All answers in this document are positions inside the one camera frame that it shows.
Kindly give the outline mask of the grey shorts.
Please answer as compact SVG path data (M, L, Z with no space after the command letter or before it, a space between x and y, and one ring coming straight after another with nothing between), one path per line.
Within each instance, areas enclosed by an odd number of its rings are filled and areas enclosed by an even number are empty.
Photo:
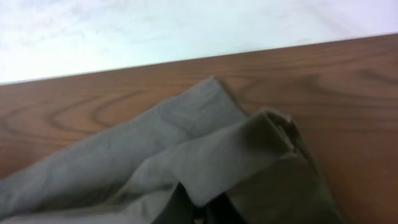
M295 122L208 79L1 181L2 223L343 223Z

